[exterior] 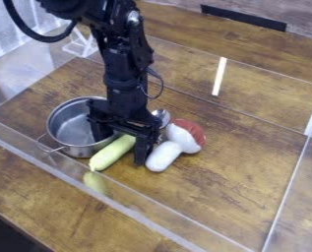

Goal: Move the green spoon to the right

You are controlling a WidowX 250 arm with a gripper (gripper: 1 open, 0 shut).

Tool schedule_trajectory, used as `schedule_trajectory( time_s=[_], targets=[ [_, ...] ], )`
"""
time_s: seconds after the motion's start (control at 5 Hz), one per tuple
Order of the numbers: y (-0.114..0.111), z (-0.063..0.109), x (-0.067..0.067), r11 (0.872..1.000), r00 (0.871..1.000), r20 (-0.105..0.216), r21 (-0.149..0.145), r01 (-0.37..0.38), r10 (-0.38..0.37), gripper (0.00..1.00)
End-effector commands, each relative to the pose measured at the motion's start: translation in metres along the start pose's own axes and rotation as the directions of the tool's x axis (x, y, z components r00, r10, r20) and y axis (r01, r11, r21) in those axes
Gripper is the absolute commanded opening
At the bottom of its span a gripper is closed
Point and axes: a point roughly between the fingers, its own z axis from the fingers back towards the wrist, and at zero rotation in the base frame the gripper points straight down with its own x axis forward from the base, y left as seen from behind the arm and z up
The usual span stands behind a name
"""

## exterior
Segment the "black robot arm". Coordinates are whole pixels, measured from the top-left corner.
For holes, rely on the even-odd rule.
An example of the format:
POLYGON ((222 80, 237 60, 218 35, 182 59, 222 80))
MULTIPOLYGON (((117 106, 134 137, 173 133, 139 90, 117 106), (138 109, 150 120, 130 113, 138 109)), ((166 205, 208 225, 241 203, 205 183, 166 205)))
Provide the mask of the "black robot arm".
POLYGON ((147 110, 147 74, 154 62, 134 0, 38 0, 60 19, 89 26, 105 62, 105 99, 87 101, 94 138, 113 132, 135 138, 134 163, 145 164, 159 136, 159 120, 147 110))

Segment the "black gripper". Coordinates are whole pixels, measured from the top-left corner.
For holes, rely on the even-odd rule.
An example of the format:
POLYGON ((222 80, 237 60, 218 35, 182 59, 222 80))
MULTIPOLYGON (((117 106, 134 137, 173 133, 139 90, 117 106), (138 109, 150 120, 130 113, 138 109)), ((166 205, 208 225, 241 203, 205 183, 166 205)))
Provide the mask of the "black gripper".
POLYGON ((86 105, 94 140, 105 141, 114 132, 134 136, 134 164, 145 164, 153 146, 158 142, 161 120, 145 106, 127 113, 123 109, 110 112, 110 103, 105 99, 90 98, 86 105))

